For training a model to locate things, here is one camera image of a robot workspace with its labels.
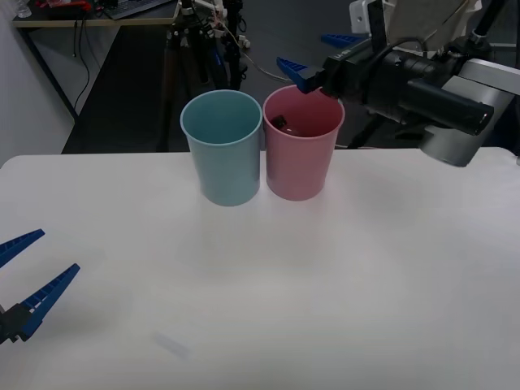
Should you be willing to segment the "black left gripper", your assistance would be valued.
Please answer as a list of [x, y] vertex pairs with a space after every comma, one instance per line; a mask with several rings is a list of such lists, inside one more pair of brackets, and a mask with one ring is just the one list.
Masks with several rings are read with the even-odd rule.
[[[42, 229], [37, 229], [1, 243], [0, 267], [4, 267], [44, 235]], [[18, 338], [27, 341], [31, 338], [79, 271], [80, 266], [74, 263], [20, 304], [15, 304], [8, 310], [1, 307], [1, 343], [7, 340], [16, 342]]]

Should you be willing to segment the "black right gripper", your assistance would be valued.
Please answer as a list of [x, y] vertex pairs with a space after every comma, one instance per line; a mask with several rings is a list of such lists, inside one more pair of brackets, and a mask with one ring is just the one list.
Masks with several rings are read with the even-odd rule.
[[323, 34], [321, 42], [336, 51], [328, 56], [323, 68], [311, 67], [278, 57], [278, 68], [300, 92], [319, 92], [363, 106], [389, 106], [388, 82], [384, 80], [379, 56], [386, 41], [344, 34]]

